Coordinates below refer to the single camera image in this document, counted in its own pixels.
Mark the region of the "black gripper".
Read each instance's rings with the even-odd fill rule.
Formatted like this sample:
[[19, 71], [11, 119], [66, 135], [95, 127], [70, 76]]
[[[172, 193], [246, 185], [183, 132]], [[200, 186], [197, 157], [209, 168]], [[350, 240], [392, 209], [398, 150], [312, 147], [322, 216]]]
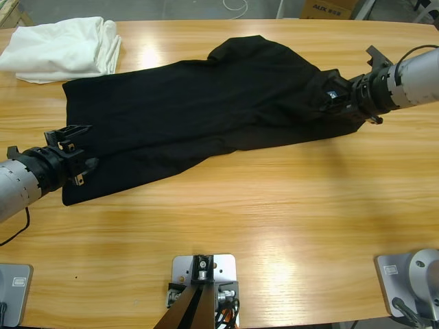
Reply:
[[321, 112], [346, 112], [350, 119], [380, 119], [381, 114], [397, 110], [388, 88], [392, 65], [372, 69], [371, 72], [346, 80], [332, 77], [332, 90], [350, 96], [329, 97], [320, 107]]
[[86, 160], [84, 150], [74, 146], [65, 149], [54, 146], [85, 134], [91, 128], [91, 125], [68, 125], [59, 130], [44, 132], [45, 140], [50, 146], [33, 147], [19, 154], [19, 162], [24, 166], [19, 177], [29, 193], [47, 194], [69, 182], [75, 186], [85, 183], [85, 171], [95, 170], [99, 159]]

